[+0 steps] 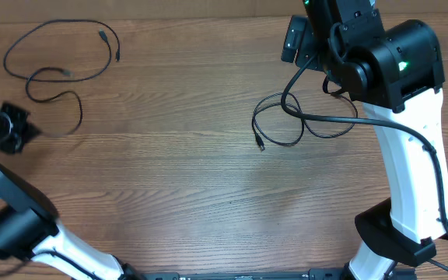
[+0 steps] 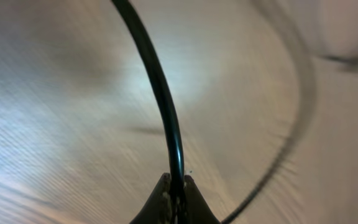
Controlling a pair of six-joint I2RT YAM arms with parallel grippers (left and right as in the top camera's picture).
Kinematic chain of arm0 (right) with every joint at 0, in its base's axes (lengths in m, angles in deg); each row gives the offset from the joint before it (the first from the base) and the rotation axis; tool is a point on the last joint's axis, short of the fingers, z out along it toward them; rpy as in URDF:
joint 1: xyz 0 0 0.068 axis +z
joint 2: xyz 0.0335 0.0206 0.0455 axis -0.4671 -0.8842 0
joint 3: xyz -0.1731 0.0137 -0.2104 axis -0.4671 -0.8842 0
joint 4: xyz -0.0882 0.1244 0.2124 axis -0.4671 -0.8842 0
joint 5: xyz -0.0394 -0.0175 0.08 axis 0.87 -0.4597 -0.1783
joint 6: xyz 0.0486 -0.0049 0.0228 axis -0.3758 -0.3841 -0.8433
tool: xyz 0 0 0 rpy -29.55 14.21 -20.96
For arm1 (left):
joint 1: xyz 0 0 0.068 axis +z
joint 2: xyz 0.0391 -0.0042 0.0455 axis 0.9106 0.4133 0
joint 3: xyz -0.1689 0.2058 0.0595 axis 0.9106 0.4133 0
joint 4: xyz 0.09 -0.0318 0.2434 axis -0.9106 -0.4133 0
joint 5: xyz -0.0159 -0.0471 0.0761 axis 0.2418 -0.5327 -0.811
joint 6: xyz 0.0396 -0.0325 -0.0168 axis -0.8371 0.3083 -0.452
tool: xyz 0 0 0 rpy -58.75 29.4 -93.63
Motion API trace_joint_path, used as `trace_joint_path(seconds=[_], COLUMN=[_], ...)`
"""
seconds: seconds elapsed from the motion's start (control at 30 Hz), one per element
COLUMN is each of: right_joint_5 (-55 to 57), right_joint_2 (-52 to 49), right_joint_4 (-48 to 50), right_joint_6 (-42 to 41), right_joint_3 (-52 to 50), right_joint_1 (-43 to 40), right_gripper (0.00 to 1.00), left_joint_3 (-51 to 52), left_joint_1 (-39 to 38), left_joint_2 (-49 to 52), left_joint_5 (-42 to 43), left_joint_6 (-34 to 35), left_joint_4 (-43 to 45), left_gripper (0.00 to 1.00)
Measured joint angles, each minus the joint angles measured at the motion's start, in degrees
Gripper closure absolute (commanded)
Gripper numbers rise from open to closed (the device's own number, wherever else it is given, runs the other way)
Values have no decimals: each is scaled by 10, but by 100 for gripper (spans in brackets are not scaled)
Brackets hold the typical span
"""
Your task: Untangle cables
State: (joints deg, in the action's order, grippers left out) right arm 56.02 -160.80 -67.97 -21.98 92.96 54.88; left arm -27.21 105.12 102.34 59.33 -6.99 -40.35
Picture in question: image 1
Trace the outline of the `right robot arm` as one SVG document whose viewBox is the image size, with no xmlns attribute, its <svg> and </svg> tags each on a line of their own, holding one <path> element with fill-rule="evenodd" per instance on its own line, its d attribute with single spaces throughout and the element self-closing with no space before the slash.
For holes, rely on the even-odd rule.
<svg viewBox="0 0 448 280">
<path fill-rule="evenodd" d="M 337 97 L 363 105 L 349 124 L 374 128 L 390 197 L 355 217 L 357 254 L 312 279 L 413 279 L 448 240 L 448 171 L 442 135 L 439 40 L 418 19 L 385 29 L 372 1 L 308 0 L 293 16 L 282 60 L 323 72 Z"/>
</svg>

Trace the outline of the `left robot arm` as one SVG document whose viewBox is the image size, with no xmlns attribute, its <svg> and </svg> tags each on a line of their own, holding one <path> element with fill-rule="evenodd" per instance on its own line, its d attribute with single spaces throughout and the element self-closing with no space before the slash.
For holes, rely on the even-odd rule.
<svg viewBox="0 0 448 280">
<path fill-rule="evenodd" d="M 0 135 L 13 119 L 0 110 Z M 57 268 L 73 279 L 137 279 L 129 264 L 102 253 L 68 231 L 38 189 L 0 164 L 0 259 Z"/>
</svg>

